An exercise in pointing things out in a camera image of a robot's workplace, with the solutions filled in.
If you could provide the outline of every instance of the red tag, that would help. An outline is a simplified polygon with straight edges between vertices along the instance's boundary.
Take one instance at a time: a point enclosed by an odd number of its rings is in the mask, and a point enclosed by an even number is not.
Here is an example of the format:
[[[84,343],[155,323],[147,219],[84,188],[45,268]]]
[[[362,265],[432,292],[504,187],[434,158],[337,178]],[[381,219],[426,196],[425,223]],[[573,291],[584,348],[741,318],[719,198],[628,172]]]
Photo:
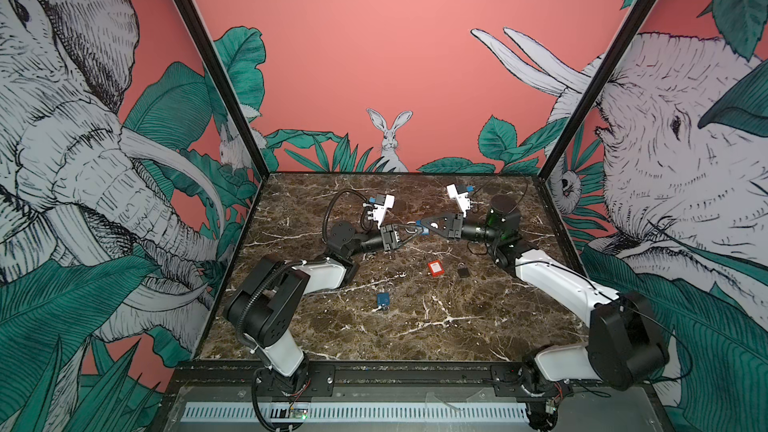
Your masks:
[[[446,273],[446,270],[442,267],[442,264],[440,263],[439,260],[430,262],[428,265],[429,265],[429,273],[432,274],[433,277],[438,277]]]

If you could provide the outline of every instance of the black frame post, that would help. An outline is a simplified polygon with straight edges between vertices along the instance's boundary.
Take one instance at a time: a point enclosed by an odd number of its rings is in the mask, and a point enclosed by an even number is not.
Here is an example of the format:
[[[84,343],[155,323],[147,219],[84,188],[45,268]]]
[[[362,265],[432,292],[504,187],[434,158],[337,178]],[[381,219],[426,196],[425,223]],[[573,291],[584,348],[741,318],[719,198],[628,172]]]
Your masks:
[[[603,62],[595,71],[587,89],[581,94],[581,100],[573,114],[571,114],[571,119],[568,120],[563,133],[555,143],[554,149],[552,149],[552,153],[549,154],[542,170],[539,171],[538,176],[543,180],[549,179],[558,160],[565,154],[565,149],[568,148],[568,144],[571,143],[571,140],[576,135],[576,131],[581,126],[581,123],[586,119],[589,111],[592,110],[592,106],[597,101],[600,92],[602,92],[605,84],[608,83],[610,75],[619,65],[619,62],[621,62],[624,53],[629,48],[629,45],[655,4],[656,0],[636,0],[632,5],[627,18],[621,24],[618,34],[616,34],[614,41],[610,44],[608,52],[605,53]]]
[[[261,152],[259,152],[259,147],[251,135],[250,125],[240,110],[240,101],[237,100],[229,77],[219,61],[216,47],[208,37],[205,24],[203,24],[202,18],[197,13],[197,7],[193,0],[174,0],[174,2],[179,14],[181,14],[181,18],[184,20],[184,24],[187,26],[189,34],[192,36],[192,41],[197,46],[197,51],[203,58],[203,64],[210,73],[210,78],[216,85],[221,99],[224,101],[227,113],[232,117],[237,131],[240,133],[240,138],[245,142],[245,147],[248,149],[251,160],[254,161],[254,166],[261,177],[260,182],[263,185],[270,176],[270,170],[267,168],[264,158],[261,156]]]

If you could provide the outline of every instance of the rabbit face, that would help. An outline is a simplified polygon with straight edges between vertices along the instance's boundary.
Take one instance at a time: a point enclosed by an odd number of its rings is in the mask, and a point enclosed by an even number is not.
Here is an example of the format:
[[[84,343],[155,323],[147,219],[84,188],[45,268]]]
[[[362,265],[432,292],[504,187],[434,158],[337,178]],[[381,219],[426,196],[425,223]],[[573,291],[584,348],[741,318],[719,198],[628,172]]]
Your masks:
[[[392,151],[397,149],[398,142],[397,138],[395,138],[395,134],[397,133],[397,130],[404,126],[408,120],[411,119],[413,116],[413,112],[410,110],[407,110],[403,113],[401,113],[397,119],[395,119],[395,122],[392,124],[392,128],[389,129],[386,126],[386,120],[384,120],[384,117],[377,111],[373,109],[368,109],[368,115],[371,117],[371,122],[373,122],[373,126],[377,128],[378,130],[381,130],[384,132],[384,139],[382,140],[382,151]]]

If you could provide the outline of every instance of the elephant ear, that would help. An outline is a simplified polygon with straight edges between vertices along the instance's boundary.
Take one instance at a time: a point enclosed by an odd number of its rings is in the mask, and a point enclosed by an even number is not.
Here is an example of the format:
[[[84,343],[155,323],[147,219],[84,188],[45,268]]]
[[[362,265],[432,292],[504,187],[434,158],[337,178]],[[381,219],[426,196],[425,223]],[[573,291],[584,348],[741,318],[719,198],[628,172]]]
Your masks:
[[[130,85],[138,20],[130,0],[38,0],[67,54],[116,112]]]

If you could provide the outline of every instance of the rabbit illustration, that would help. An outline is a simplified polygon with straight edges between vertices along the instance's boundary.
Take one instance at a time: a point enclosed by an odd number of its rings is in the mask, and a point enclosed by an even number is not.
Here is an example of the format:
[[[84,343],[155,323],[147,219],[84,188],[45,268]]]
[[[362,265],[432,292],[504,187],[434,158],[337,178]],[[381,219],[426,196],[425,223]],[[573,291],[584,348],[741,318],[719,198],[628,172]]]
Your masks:
[[[386,161],[383,172],[408,172],[408,168],[400,162],[397,156],[398,143],[395,138],[397,130],[404,126],[408,120],[413,116],[413,112],[410,110],[401,113],[395,123],[392,124],[391,129],[387,129],[386,120],[377,111],[368,109],[368,115],[371,117],[373,126],[378,130],[384,132],[384,139],[382,140],[382,162]]]

